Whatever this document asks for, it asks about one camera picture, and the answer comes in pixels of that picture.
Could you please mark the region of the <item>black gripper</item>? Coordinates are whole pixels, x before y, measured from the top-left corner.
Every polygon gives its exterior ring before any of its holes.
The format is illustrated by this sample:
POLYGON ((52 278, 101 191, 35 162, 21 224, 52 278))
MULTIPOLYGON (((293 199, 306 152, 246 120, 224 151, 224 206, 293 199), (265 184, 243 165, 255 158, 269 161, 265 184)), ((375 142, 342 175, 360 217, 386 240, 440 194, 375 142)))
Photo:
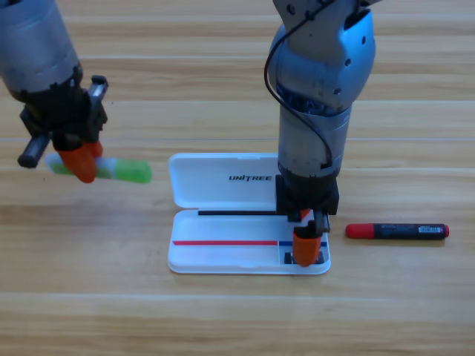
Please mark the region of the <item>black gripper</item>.
POLYGON ((275 176, 277 215, 290 222, 304 221, 311 212, 313 221, 293 229, 292 255, 302 267, 315 264, 321 247, 321 234, 330 232, 330 216, 336 215, 339 192, 336 176, 302 178, 275 176))
POLYGON ((81 147, 59 151, 65 167, 81 182, 92 183, 96 178, 96 159, 103 154, 99 133, 108 121, 102 100, 108 89, 104 76, 92 76, 86 90, 81 87, 82 74, 74 73, 63 83, 53 83, 47 90, 21 90, 17 100, 24 103, 20 118, 30 141, 18 158, 23 168, 35 168, 49 142, 59 141, 61 148, 81 147))

